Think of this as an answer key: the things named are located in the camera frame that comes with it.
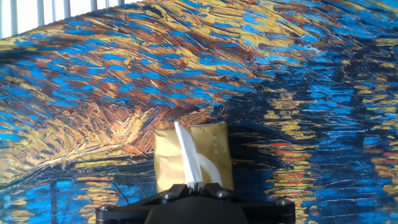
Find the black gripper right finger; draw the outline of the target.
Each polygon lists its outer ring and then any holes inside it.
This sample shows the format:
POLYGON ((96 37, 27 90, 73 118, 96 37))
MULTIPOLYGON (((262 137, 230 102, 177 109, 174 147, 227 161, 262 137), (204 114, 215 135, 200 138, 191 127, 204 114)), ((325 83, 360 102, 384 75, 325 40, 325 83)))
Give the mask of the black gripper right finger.
POLYGON ((288 199, 265 202, 239 195, 217 183, 205 184, 198 193, 201 197, 237 205, 249 223, 295 224, 295 204, 288 199))

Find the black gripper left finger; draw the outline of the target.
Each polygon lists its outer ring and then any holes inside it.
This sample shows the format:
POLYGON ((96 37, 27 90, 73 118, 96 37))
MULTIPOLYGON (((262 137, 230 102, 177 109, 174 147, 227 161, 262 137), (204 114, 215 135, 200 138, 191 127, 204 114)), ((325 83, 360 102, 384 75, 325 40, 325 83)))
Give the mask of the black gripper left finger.
POLYGON ((96 209, 96 224, 144 223, 151 210, 193 195, 195 189, 187 184, 174 184, 168 190, 126 206, 101 205, 96 209))

